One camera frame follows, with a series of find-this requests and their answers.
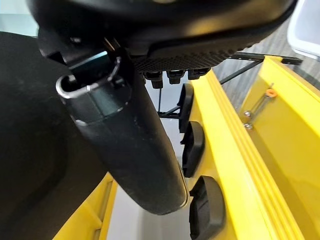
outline black metal rod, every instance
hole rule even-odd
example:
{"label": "black metal rod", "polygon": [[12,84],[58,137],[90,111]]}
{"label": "black metal rod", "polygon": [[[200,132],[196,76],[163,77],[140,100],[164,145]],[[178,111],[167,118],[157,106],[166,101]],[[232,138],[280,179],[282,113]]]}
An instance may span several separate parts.
{"label": "black metal rod", "polygon": [[250,64],[244,66],[243,68],[240,68],[238,71],[235,71],[234,73],[230,74],[229,76],[225,77],[220,81],[220,84],[225,84],[229,82],[230,80],[234,79],[235,77],[239,76],[240,74],[243,74],[244,72],[248,71],[249,69],[252,69],[253,67],[259,65],[263,61],[254,61],[251,62]]}
{"label": "black metal rod", "polygon": [[180,109],[180,106],[175,106],[175,107],[171,108],[169,111],[166,111],[164,114],[165,115],[172,114],[173,112],[177,111],[178,109]]}
{"label": "black metal rod", "polygon": [[166,114],[163,111],[158,111],[158,115],[161,119],[179,119],[179,113]]}
{"label": "black metal rod", "polygon": [[158,112],[160,112],[160,107],[161,107],[161,95],[162,95],[162,88],[159,89]]}

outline yellow bar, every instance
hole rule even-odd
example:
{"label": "yellow bar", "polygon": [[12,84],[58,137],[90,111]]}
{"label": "yellow bar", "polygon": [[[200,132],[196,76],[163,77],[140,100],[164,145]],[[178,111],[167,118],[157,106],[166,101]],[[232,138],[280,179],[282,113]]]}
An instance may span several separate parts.
{"label": "yellow bar", "polygon": [[320,239],[320,92],[267,56],[239,112],[272,85],[277,97],[248,131],[306,239]]}
{"label": "yellow bar", "polygon": [[203,158],[193,178],[201,175],[220,184],[227,224],[215,239],[304,239],[262,157],[213,72],[191,81],[191,121],[205,132]]}
{"label": "yellow bar", "polygon": [[54,240],[105,240],[115,202],[117,183],[108,173],[71,215]]}

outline black plastic clip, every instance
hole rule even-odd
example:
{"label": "black plastic clip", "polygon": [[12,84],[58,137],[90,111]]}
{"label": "black plastic clip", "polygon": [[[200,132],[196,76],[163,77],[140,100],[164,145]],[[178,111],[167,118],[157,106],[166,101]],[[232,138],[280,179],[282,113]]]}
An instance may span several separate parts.
{"label": "black plastic clip", "polygon": [[194,101],[194,87],[185,83],[182,85],[180,99],[177,105],[180,107],[179,131],[185,133],[187,130],[192,104]]}
{"label": "black plastic clip", "polygon": [[201,176],[190,191],[189,223],[192,240],[211,240],[224,227],[226,207],[224,196],[216,180]]}
{"label": "black plastic clip", "polygon": [[190,69],[188,70],[188,79],[189,80],[197,80],[201,76],[206,75],[210,71],[210,67],[208,68],[200,68],[200,69]]}
{"label": "black plastic clip", "polygon": [[184,144],[182,154],[183,174],[186,178],[191,178],[205,149],[205,133],[198,122],[189,121],[181,144]]}
{"label": "black plastic clip", "polygon": [[154,89],[162,89],[164,87],[164,83],[162,81],[162,71],[144,72],[143,76],[145,77],[145,79],[151,81],[152,87]]}
{"label": "black plastic clip", "polygon": [[179,84],[181,78],[185,75],[186,70],[174,70],[174,71],[167,71],[166,75],[169,78],[170,84]]}

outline metal bracket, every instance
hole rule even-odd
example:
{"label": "metal bracket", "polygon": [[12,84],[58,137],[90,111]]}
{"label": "metal bracket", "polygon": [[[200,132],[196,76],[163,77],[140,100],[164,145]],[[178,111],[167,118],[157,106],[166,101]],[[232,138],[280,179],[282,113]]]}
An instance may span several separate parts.
{"label": "metal bracket", "polygon": [[277,92],[272,89],[273,84],[265,91],[265,93],[258,99],[253,105],[251,110],[244,111],[244,115],[249,119],[243,126],[246,129],[252,130],[254,128],[253,123],[257,119],[258,115],[263,111],[271,100],[278,96]]}
{"label": "metal bracket", "polygon": [[166,112],[158,111],[158,115],[161,119],[179,119],[179,113],[175,113],[175,111],[179,109],[180,109],[180,106],[175,106]]}
{"label": "metal bracket", "polygon": [[240,74],[243,74],[244,72],[248,71],[249,69],[254,68],[255,66],[259,65],[265,60],[266,56],[276,56],[281,57],[281,62],[283,64],[290,64],[290,65],[301,65],[302,60],[297,57],[291,57],[291,56],[277,56],[277,55],[270,55],[270,54],[259,54],[259,53],[251,53],[251,52],[241,52],[238,51],[234,55],[230,56],[229,59],[235,59],[235,60],[247,60],[247,61],[253,61],[249,63],[248,65],[244,66],[243,68],[239,69],[238,71],[230,74],[229,76],[225,77],[220,81],[220,84],[223,85],[230,80],[234,79],[235,77],[239,76]]}

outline metal bolt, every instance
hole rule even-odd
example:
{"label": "metal bolt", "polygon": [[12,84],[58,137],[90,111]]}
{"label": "metal bolt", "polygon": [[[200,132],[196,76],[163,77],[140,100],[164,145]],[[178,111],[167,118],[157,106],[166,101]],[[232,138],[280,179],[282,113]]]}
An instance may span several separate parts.
{"label": "metal bolt", "polygon": [[248,118],[250,118],[252,116],[251,111],[245,111],[243,114]]}
{"label": "metal bolt", "polygon": [[82,39],[80,37],[70,37],[71,42],[74,44],[80,44]]}
{"label": "metal bolt", "polygon": [[246,129],[249,129],[249,130],[252,130],[254,128],[254,126],[252,126],[251,123],[245,123],[243,124],[243,126],[246,128]]}

